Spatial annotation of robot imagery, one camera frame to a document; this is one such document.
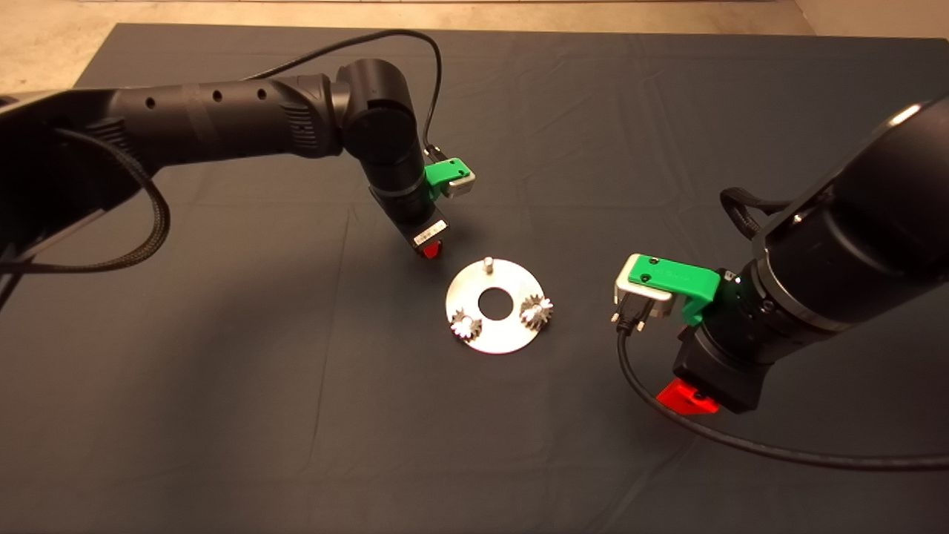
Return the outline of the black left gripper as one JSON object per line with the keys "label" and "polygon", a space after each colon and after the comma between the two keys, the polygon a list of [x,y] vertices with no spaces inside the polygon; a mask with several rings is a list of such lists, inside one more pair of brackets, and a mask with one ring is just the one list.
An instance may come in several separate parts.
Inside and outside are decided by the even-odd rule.
{"label": "black left gripper", "polygon": [[442,251],[443,235],[450,226],[440,209],[434,208],[430,215],[414,222],[398,222],[397,230],[414,251],[421,251],[425,260],[433,260]]}

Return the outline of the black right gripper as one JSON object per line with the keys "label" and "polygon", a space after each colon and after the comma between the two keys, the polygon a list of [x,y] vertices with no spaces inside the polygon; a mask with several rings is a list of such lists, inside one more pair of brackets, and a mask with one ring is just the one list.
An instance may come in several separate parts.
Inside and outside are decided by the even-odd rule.
{"label": "black right gripper", "polygon": [[677,415],[714,415],[721,406],[736,415],[758,409],[767,365],[729,354],[701,326],[685,327],[678,340],[676,378],[655,396],[662,406]]}

